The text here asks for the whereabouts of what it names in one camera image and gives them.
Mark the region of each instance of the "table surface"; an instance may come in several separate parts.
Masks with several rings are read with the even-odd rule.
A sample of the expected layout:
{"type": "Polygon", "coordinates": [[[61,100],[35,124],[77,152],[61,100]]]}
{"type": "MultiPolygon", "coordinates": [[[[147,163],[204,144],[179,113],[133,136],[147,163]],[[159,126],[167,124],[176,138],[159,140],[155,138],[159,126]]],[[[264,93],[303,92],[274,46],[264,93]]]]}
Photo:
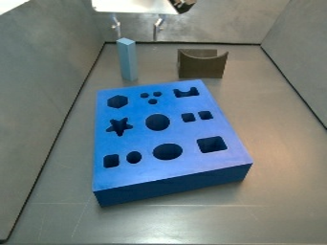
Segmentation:
{"type": "Polygon", "coordinates": [[[104,47],[8,244],[327,243],[327,134],[259,46],[137,44],[139,80],[104,47]],[[252,155],[245,180],[100,208],[92,193],[96,92],[177,80],[177,49],[229,51],[204,79],[252,155]]]}
{"type": "Polygon", "coordinates": [[[96,11],[179,14],[168,0],[92,0],[96,11]]]}

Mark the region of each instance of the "brown arch block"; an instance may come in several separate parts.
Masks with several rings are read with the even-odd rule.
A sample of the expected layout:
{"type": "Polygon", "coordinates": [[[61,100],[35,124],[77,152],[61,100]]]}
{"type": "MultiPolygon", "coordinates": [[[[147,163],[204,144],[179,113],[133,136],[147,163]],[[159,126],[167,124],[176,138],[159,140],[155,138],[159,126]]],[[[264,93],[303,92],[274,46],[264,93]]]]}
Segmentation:
{"type": "Polygon", "coordinates": [[[217,56],[217,50],[179,49],[179,78],[221,78],[228,52],[217,56]]]}

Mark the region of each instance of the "gray wall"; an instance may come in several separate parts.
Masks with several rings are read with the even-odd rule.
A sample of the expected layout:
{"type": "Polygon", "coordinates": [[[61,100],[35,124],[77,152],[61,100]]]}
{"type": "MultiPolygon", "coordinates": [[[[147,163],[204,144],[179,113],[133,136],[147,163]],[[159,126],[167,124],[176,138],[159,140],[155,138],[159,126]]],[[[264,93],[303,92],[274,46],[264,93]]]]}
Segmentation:
{"type": "Polygon", "coordinates": [[[0,241],[104,45],[87,0],[32,0],[0,15],[0,241]]]}
{"type": "Polygon", "coordinates": [[[291,0],[262,48],[327,126],[327,1],[291,0]]]}
{"type": "MultiPolygon", "coordinates": [[[[288,0],[197,0],[189,12],[168,15],[159,41],[260,44],[288,0]]],[[[108,13],[93,12],[105,41],[115,41],[108,13]]],[[[121,35],[153,41],[156,14],[117,13],[121,35]]]]}

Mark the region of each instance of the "blue foam block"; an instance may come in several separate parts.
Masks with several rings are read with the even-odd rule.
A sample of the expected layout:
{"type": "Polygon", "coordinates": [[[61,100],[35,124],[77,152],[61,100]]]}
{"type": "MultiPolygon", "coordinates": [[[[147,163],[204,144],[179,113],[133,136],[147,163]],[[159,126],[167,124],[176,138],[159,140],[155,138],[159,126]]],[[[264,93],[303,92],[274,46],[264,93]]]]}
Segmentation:
{"type": "Polygon", "coordinates": [[[240,181],[251,165],[200,80],[99,91],[93,192],[101,206],[240,181]]]}
{"type": "Polygon", "coordinates": [[[120,63],[120,73],[125,80],[137,80],[137,61],[135,42],[128,38],[120,38],[116,41],[120,63]]]}

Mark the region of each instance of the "square hole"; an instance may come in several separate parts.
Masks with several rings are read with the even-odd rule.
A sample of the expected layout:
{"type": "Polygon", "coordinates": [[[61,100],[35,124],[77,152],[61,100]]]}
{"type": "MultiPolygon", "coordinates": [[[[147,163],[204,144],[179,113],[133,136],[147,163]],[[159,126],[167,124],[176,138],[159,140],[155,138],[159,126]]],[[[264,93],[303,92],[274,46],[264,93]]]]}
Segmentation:
{"type": "Polygon", "coordinates": [[[119,166],[119,155],[113,154],[113,155],[104,156],[104,167],[109,168],[117,166],[119,166]]]}
{"type": "Polygon", "coordinates": [[[181,119],[183,119],[184,123],[193,122],[195,121],[193,113],[181,114],[181,119]]]}
{"type": "Polygon", "coordinates": [[[200,111],[200,112],[199,112],[199,117],[200,117],[200,119],[203,119],[203,120],[213,119],[212,114],[211,114],[209,111],[200,111]]]}
{"type": "Polygon", "coordinates": [[[225,150],[227,146],[220,136],[196,140],[201,153],[225,150]]]}

